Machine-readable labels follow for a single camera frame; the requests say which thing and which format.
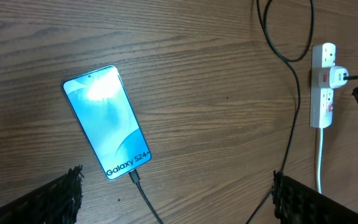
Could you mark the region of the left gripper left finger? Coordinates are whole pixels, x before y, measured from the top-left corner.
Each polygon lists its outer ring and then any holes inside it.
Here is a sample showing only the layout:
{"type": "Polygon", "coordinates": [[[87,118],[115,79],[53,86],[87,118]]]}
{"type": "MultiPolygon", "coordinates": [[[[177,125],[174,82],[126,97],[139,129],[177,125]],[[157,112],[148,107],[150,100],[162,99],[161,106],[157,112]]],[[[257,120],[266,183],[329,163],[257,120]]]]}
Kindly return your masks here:
{"type": "Polygon", "coordinates": [[[82,203],[83,166],[0,207],[0,224],[76,223],[82,203]]]}

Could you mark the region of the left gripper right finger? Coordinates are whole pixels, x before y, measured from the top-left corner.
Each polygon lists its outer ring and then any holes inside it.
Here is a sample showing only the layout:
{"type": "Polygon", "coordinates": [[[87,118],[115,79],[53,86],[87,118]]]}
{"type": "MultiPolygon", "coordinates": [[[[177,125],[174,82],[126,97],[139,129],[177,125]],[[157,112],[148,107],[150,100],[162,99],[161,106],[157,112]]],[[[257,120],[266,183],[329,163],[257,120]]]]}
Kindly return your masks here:
{"type": "Polygon", "coordinates": [[[273,175],[274,215],[281,224],[358,224],[358,213],[282,172],[273,175]]]}

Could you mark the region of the Samsung Galaxy smartphone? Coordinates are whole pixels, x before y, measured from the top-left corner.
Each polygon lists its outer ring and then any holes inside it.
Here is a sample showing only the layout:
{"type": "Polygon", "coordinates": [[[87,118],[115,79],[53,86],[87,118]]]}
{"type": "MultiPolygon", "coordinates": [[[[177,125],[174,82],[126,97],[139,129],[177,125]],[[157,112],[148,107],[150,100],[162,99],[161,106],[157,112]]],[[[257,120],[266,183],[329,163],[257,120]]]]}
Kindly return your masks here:
{"type": "Polygon", "coordinates": [[[151,160],[151,151],[115,66],[66,80],[62,90],[108,180],[151,160]]]}

